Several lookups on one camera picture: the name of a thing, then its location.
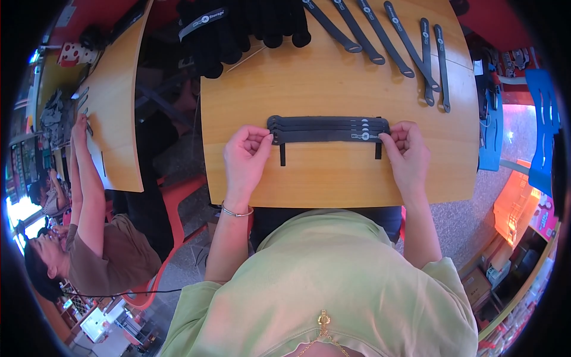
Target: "gold necklace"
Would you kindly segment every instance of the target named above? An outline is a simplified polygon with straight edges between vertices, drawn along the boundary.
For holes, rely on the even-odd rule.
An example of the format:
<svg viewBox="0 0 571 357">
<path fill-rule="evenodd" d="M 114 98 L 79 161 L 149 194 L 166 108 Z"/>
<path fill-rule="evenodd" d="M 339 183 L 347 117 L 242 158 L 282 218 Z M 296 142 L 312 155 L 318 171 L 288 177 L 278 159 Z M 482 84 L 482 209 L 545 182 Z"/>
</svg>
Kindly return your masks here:
<svg viewBox="0 0 571 357">
<path fill-rule="evenodd" d="M 347 351 L 341 347 L 341 345 L 338 344 L 337 341 L 335 341 L 331 336 L 329 336 L 329 331 L 327 331 L 327 324 L 331 322 L 331 318 L 329 316 L 327 316 L 327 311 L 326 310 L 322 310 L 321 311 L 321 315 L 319 315 L 317 317 L 317 324 L 321 326 L 321 331 L 319 331 L 319 336 L 317 336 L 313 341 L 311 341 L 306 348 L 303 349 L 303 351 L 301 351 L 299 353 L 299 355 L 297 355 L 297 357 L 300 357 L 301 355 L 303 355 L 308 348 L 311 347 L 312 344 L 314 344 L 321 336 L 327 336 L 327 338 L 329 340 L 331 340 L 331 342 L 336 345 L 341 352 L 343 352 L 343 354 L 345 355 L 345 357 L 349 357 L 349 354 L 347 353 Z"/>
</svg>

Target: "black velcro strap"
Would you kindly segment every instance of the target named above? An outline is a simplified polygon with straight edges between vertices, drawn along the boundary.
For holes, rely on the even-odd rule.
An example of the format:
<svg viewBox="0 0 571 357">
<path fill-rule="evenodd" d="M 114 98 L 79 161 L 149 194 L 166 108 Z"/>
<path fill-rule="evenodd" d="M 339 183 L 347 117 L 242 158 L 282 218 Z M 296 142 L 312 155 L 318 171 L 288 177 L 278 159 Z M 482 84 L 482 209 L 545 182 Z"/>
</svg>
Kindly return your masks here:
<svg viewBox="0 0 571 357">
<path fill-rule="evenodd" d="M 306 131 L 281 131 L 272 129 L 274 135 L 273 145 L 285 143 L 311 143 L 328 141 L 372 142 L 381 143 L 379 134 L 382 131 L 361 130 L 306 130 Z"/>
<path fill-rule="evenodd" d="M 381 127 L 381 131 L 389 130 L 389 122 L 384 118 L 367 117 L 280 117 L 272 115 L 268 118 L 268 129 L 274 125 L 281 126 L 361 126 Z"/>
<path fill-rule="evenodd" d="M 404 27 L 400 23 L 399 18 L 396 15 L 395 8 L 392 6 L 390 1 L 384 2 L 385 10 L 387 11 L 387 15 L 389 19 L 391 19 L 391 23 L 393 27 L 397 31 L 400 36 L 401 41 L 404 44 L 404 47 L 407 48 L 408 54 L 411 55 L 412 60 L 415 62 L 416 66 L 419 68 L 420 72 L 423 74 L 424 78 L 430 83 L 430 86 L 433 91 L 439 92 L 440 86 L 436 81 L 432 78 L 430 73 L 427 72 L 424 63 L 420 60 L 419 54 L 416 53 L 415 47 L 412 45 L 411 40 L 408 38 L 406 31 L 404 31 Z"/>
<path fill-rule="evenodd" d="M 420 34 L 423 40 L 423 62 L 426 67 L 427 73 L 432 77 L 432 65 L 430 60 L 430 27 L 428 27 L 428 20 L 424 17 L 420 19 Z M 424 100 L 431 107 L 434 106 L 434 96 L 432 95 L 432 88 L 428 80 L 424 78 Z"/>
<path fill-rule="evenodd" d="M 373 62 L 376 65 L 384 65 L 385 58 L 381 56 L 377 52 L 377 50 L 375 50 L 373 45 L 369 42 L 369 40 L 361 30 L 361 27 L 359 27 L 359 24 L 357 23 L 357 21 L 355 21 L 355 18 L 353 17 L 353 15 L 351 15 L 351 12 L 347 8 L 347 5 L 345 5 L 343 0 L 331 0 L 331 1 L 341 14 L 341 17 L 343 17 L 343 19 L 345 20 L 347 26 L 349 26 L 349 29 L 357 39 L 357 42 L 361 44 L 363 50 L 365 50 L 365 52 L 369 55 L 369 59 L 371 60 L 371 62 Z"/>
<path fill-rule="evenodd" d="M 404 63 L 403 59 L 401 58 L 400 54 L 397 52 L 396 48 L 393 46 L 389 36 L 385 32 L 384 28 L 381 26 L 379 19 L 375 16 L 373 9 L 369 6 L 369 3 L 366 0 L 359 0 L 359 5 L 361 6 L 361 10 L 364 12 L 365 17 L 369 20 L 369 23 L 375 30 L 379 40 L 387 50 L 389 56 L 393 59 L 396 65 L 399 67 L 400 72 L 408 78 L 414 78 L 415 72 Z"/>
<path fill-rule="evenodd" d="M 446 51 L 444 50 L 444 37 L 442 27 L 434 25 L 436 34 L 436 49 L 438 49 L 438 63 L 440 65 L 440 79 L 442 80 L 442 105 L 446 113 L 450 112 L 450 95 L 448 92 L 448 73 L 446 72 Z"/>
<path fill-rule="evenodd" d="M 280 117 L 268 118 L 273 145 L 280 147 L 280 164 L 286 165 L 286 143 L 300 142 L 371 142 L 375 143 L 375 159 L 381 159 L 380 133 L 390 134 L 384 118 L 364 117 Z"/>
<path fill-rule="evenodd" d="M 199 27 L 206 25 L 207 23 L 225 17 L 226 14 L 228 14 L 228 9 L 225 6 L 223 6 L 219 9 L 215 9 L 213 11 L 210 11 L 209 13 L 206 13 L 201 17 L 198 17 L 196 20 L 192 21 L 185 28 L 179 31 L 179 40 L 182 42 L 184 36 L 188 35 L 189 33 L 193 32 Z"/>
<path fill-rule="evenodd" d="M 351 41 L 344 33 L 341 32 L 334 24 L 329 20 L 327 16 L 310 0 L 301 0 L 303 6 L 315 17 L 315 19 L 323 26 L 323 28 L 329 32 L 329 35 L 333 36 L 337 42 L 341 43 L 345 51 L 349 53 L 359 53 L 363 50 L 360 44 Z"/>
</svg>

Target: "red and white object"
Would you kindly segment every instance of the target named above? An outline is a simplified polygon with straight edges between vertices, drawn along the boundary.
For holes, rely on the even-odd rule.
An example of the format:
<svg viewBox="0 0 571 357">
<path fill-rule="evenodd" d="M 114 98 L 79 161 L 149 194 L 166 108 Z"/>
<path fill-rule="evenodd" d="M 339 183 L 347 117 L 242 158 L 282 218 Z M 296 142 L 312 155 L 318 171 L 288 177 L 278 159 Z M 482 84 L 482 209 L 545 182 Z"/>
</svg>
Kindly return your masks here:
<svg viewBox="0 0 571 357">
<path fill-rule="evenodd" d="M 58 64 L 62 67 L 73 67 L 80 63 L 94 63 L 98 51 L 91 51 L 79 43 L 66 42 L 62 46 Z"/>
</svg>

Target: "silver bangle bracelet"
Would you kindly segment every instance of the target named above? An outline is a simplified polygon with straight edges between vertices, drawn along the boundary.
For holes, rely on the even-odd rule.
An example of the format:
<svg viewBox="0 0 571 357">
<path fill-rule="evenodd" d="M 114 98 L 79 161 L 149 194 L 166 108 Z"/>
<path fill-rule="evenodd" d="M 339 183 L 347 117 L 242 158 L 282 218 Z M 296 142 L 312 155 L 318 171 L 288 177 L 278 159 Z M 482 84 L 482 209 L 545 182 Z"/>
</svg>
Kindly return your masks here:
<svg viewBox="0 0 571 357">
<path fill-rule="evenodd" d="M 222 206 L 222 211 L 224 211 L 224 213 L 229 214 L 229 215 L 234 216 L 234 217 L 244 217 L 244 216 L 249 216 L 252 213 L 254 213 L 254 208 L 250 207 L 250 206 L 248 206 L 248 213 L 246 213 L 246 214 L 238 214 L 238 213 L 234 213 L 232 211 L 228 211 L 226 209 L 226 207 L 224 207 L 224 201 L 222 201 L 221 206 Z"/>
</svg>

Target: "hand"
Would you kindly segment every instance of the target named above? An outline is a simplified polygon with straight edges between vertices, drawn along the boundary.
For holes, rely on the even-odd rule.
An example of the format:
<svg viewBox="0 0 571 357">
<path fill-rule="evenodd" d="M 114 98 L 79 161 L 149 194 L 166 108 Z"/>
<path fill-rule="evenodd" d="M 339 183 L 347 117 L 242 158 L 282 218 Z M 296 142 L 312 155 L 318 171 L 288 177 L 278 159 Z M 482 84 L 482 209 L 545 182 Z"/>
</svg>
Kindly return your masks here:
<svg viewBox="0 0 571 357">
<path fill-rule="evenodd" d="M 55 226 L 53 226 L 51 228 L 51 230 L 53 230 L 55 233 L 57 233 L 58 236 L 62 236 L 64 234 L 67 234 L 67 232 L 69 232 L 70 226 L 60 226 L 60 225 L 56 224 Z"/>
<path fill-rule="evenodd" d="M 224 206 L 230 211 L 236 208 L 239 212 L 233 212 L 242 213 L 247 209 L 250 196 L 262 178 L 273 138 L 268 129 L 244 125 L 224 147 L 228 185 Z"/>
<path fill-rule="evenodd" d="M 403 200 L 411 202 L 425 195 L 430 150 L 424 144 L 419 126 L 402 121 L 391 127 L 391 134 L 380 134 L 391 161 L 393 176 Z"/>
<path fill-rule="evenodd" d="M 73 128 L 71 128 L 71 138 L 74 144 L 87 142 L 87 116 L 85 114 L 78 114 L 77 121 Z"/>
<path fill-rule="evenodd" d="M 50 169 L 49 175 L 50 175 L 50 179 L 51 179 L 52 181 L 57 181 L 57 180 L 58 180 L 58 172 L 55 171 L 54 169 Z"/>
</svg>

